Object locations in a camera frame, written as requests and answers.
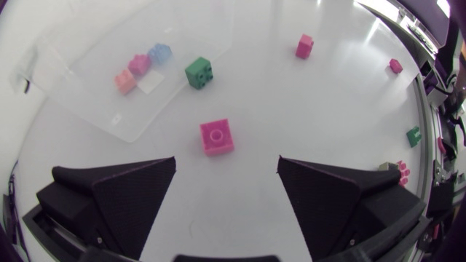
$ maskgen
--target white square tile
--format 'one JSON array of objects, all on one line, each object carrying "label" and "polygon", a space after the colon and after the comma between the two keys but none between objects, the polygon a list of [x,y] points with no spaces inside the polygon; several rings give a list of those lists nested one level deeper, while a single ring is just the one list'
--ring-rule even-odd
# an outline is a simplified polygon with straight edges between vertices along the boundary
[{"label": "white square tile", "polygon": [[149,70],[141,80],[138,81],[138,87],[147,95],[150,94],[155,87],[163,82],[165,77],[157,71]]}]

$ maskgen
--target green lego brick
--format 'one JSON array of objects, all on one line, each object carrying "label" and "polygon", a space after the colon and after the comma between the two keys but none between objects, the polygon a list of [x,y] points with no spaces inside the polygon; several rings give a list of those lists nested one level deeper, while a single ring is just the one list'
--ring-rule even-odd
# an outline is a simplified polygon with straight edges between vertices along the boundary
[{"label": "green lego brick", "polygon": [[202,89],[207,82],[212,80],[212,66],[209,60],[199,57],[185,70],[189,84],[195,89]]},{"label": "green lego brick", "polygon": [[415,127],[406,133],[409,140],[409,145],[413,148],[422,139],[422,135],[419,133],[419,127]]},{"label": "green lego brick", "polygon": [[400,167],[398,164],[393,164],[390,162],[385,162],[384,164],[381,164],[379,166],[379,171],[385,171],[385,170],[399,170]]}]

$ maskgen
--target pink lego brick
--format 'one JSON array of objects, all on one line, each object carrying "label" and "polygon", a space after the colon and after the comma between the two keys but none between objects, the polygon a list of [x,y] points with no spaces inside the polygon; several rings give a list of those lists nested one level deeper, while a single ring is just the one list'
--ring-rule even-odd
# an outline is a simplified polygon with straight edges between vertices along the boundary
[{"label": "pink lego brick", "polygon": [[445,149],[445,146],[443,146],[441,137],[437,138],[437,144],[438,144],[438,149],[440,149],[440,152],[442,152],[442,154],[446,154],[446,149]]},{"label": "pink lego brick", "polygon": [[390,68],[395,74],[399,74],[403,70],[403,67],[401,66],[400,62],[398,62],[398,60],[396,59],[391,59]]},{"label": "pink lego brick", "polygon": [[400,168],[400,171],[403,171],[406,169],[406,163],[403,163],[403,161],[399,161],[397,162],[399,168]]},{"label": "pink lego brick", "polygon": [[401,177],[402,177],[402,178],[408,177],[409,174],[411,174],[411,171],[410,171],[410,170],[401,171]]},{"label": "pink lego brick", "polygon": [[408,183],[408,178],[401,178],[398,184],[404,187],[407,183]]},{"label": "pink lego brick", "polygon": [[215,156],[234,150],[228,119],[201,124],[200,129],[206,155]]},{"label": "pink lego brick", "polygon": [[311,54],[314,41],[311,36],[303,34],[299,40],[298,48],[296,48],[296,56],[306,59]]},{"label": "pink lego brick", "polygon": [[131,89],[136,86],[136,80],[131,72],[127,69],[123,70],[123,72],[115,76],[115,84],[118,87],[118,90],[123,94],[126,95]]},{"label": "pink lego brick", "polygon": [[151,66],[151,59],[148,55],[135,55],[128,64],[128,69],[136,76],[143,76]]}]

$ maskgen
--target clear plastic tray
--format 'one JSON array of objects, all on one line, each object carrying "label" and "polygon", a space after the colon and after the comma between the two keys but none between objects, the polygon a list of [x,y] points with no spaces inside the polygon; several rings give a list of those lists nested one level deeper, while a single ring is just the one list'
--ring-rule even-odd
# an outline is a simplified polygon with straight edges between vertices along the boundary
[{"label": "clear plastic tray", "polygon": [[[28,79],[77,116],[131,142],[188,87],[185,67],[228,50],[233,15],[232,0],[87,0],[38,38],[12,80]],[[163,81],[149,94],[138,87],[120,93],[114,77],[156,43],[173,53],[151,67]]]}]

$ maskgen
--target purple lego brick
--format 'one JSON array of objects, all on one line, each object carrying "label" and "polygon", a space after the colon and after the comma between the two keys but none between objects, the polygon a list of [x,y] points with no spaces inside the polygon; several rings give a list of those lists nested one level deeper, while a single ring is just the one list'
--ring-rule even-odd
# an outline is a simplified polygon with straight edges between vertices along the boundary
[{"label": "purple lego brick", "polygon": [[136,76],[143,76],[151,66],[151,59],[148,55],[135,55],[130,61],[128,69]]},{"label": "purple lego brick", "polygon": [[206,155],[215,156],[234,150],[228,119],[201,124],[200,129]]},{"label": "purple lego brick", "polygon": [[306,59],[311,54],[312,46],[314,46],[314,41],[311,36],[303,34],[299,40],[298,48],[296,48],[296,56]]},{"label": "purple lego brick", "polygon": [[390,68],[395,74],[399,74],[403,70],[403,67],[401,66],[400,62],[398,62],[398,60],[396,59],[391,59]]}]

